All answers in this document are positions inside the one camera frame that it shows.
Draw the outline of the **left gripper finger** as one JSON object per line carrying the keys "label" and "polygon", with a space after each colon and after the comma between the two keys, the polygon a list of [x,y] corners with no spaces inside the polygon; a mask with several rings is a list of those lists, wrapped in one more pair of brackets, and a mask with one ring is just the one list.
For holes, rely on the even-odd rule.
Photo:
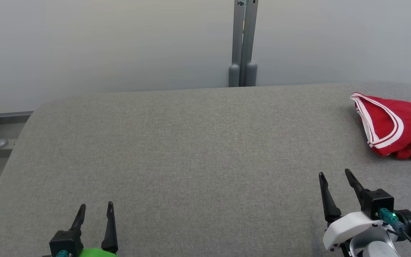
{"label": "left gripper finger", "polygon": [[118,251],[118,239],[117,239],[117,233],[116,233],[115,210],[114,210],[114,205],[112,201],[108,202],[106,216],[107,216],[106,232],[105,232],[105,237],[101,243],[101,249],[105,252],[116,255]]}
{"label": "left gripper finger", "polygon": [[80,208],[75,216],[75,219],[72,223],[70,231],[81,231],[81,226],[84,223],[86,213],[86,204],[81,204]]}

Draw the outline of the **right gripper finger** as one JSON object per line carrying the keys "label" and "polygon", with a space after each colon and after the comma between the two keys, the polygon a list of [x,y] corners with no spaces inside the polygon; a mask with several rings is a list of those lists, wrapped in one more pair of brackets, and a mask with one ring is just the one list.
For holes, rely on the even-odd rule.
{"label": "right gripper finger", "polygon": [[323,203],[323,210],[325,221],[327,223],[333,223],[341,218],[341,210],[336,206],[330,191],[328,189],[328,181],[323,172],[319,173],[319,183],[321,189],[321,198]]}
{"label": "right gripper finger", "polygon": [[362,198],[362,192],[366,191],[366,189],[362,186],[362,184],[356,179],[354,174],[350,169],[345,169],[345,174],[347,177],[347,180],[349,182],[349,185],[354,189],[356,197],[358,198],[359,205],[361,208],[363,207],[363,198]]}

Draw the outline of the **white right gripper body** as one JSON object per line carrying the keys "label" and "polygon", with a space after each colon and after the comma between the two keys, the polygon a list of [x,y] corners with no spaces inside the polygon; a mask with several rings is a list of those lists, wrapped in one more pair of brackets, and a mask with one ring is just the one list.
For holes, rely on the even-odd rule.
{"label": "white right gripper body", "polygon": [[376,220],[353,212],[331,223],[323,244],[334,251],[395,251],[395,243],[411,240],[411,211],[380,209]]}

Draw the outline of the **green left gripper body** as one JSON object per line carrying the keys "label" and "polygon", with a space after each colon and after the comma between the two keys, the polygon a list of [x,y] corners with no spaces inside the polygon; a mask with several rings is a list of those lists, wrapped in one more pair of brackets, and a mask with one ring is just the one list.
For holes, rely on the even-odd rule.
{"label": "green left gripper body", "polygon": [[99,248],[86,248],[81,252],[79,257],[117,257],[117,255]]}

